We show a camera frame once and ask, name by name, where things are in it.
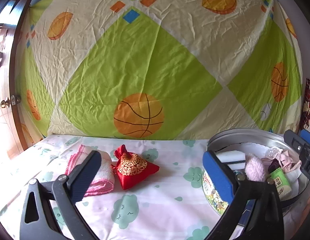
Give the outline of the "green tissue pack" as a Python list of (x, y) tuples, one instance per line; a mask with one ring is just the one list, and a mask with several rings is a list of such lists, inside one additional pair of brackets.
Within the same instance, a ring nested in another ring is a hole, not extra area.
[(268, 178), (273, 180), (280, 200), (291, 193), (291, 185), (280, 167), (271, 172)]

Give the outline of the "pink fluffy puff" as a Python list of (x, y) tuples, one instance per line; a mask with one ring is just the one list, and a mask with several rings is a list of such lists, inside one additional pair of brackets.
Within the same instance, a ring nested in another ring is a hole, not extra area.
[(266, 180), (265, 167), (256, 155), (251, 153), (246, 155), (245, 174), (250, 181), (263, 182)]

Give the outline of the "clear plastic wrapper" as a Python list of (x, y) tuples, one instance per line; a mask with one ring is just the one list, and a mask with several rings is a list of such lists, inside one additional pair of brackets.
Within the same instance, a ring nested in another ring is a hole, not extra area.
[(275, 157), (278, 155), (278, 154), (281, 154), (282, 153), (282, 149), (281, 148), (278, 148), (276, 146), (274, 147), (270, 147), (266, 153), (265, 153), (265, 157), (268, 158), (268, 159), (275, 159)]

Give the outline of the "white black sponge block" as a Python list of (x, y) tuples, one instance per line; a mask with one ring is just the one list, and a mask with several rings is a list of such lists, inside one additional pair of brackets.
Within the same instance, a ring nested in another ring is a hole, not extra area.
[(231, 150), (216, 154), (217, 158), (224, 165), (227, 165), (232, 171), (243, 170), (246, 164), (246, 155), (244, 152)]

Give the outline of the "pink edged white towel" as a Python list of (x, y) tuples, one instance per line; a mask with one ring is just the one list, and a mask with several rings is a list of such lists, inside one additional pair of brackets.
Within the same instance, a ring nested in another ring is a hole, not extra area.
[(80, 145), (77, 153), (72, 154), (69, 158), (65, 174), (68, 176), (75, 166), (83, 163), (84, 159), (86, 159), (88, 154), (93, 150), (98, 151), (101, 155), (101, 166), (90, 184), (90, 187), (87, 189), (84, 195), (85, 197), (99, 196), (114, 190), (115, 178), (111, 167), (111, 157), (107, 152), (98, 150), (96, 147)]

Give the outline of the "red embroidered pouch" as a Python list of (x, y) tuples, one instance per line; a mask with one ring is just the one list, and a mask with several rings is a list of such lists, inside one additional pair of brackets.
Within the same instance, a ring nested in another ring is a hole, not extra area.
[(114, 155), (118, 161), (111, 167), (123, 190), (134, 187), (159, 171), (158, 165), (147, 161), (136, 153), (128, 152), (125, 145), (117, 148)]

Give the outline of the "white bandage roll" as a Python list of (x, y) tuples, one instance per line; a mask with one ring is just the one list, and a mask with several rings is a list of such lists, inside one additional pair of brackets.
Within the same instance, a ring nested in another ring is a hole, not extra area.
[(300, 169), (295, 169), (285, 174), (290, 186), (291, 192), (285, 197), (285, 200), (291, 199), (298, 195), (299, 192), (299, 182), (298, 178), (301, 175)]

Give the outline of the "floral red hanging cloth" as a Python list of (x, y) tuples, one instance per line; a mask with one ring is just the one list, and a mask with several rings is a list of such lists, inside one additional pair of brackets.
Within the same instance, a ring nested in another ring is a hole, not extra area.
[(300, 130), (305, 129), (310, 132), (310, 79), (306, 79), (302, 115), (299, 128)]

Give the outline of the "round cookie tin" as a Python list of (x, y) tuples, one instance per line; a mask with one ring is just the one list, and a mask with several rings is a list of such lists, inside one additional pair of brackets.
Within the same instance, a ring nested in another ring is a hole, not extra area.
[(309, 184), (300, 170), (298, 153), (280, 135), (255, 129), (230, 129), (213, 136), (207, 149), (232, 171), (248, 179), (267, 178), (272, 161), (278, 161), (282, 171), (275, 183), (279, 184), (283, 178), (288, 181), (287, 190), (279, 194), (284, 214), (293, 208)]

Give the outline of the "brass door knob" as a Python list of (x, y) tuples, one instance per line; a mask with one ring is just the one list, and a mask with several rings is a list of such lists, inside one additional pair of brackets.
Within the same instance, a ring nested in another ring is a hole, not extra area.
[(2, 100), (0, 102), (1, 108), (6, 108), (10, 106), (14, 106), (16, 104), (19, 104), (21, 102), (21, 97), (19, 95), (11, 95), (10, 98), (6, 98), (5, 100)]

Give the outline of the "basketball pattern hanging sheet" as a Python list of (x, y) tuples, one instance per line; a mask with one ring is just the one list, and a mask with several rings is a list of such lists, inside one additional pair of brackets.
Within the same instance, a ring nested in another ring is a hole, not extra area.
[(22, 131), (195, 140), (298, 128), (302, 61), (278, 0), (41, 0), (16, 58)]

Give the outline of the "wooden door frame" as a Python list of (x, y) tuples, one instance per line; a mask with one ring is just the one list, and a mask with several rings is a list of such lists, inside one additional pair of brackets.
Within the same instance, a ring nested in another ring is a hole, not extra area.
[[(8, 0), (0, 10), (0, 102), (18, 95), (15, 88), (17, 46), (32, 0)], [(18, 104), (0, 107), (0, 159), (12, 159), (27, 149)]]

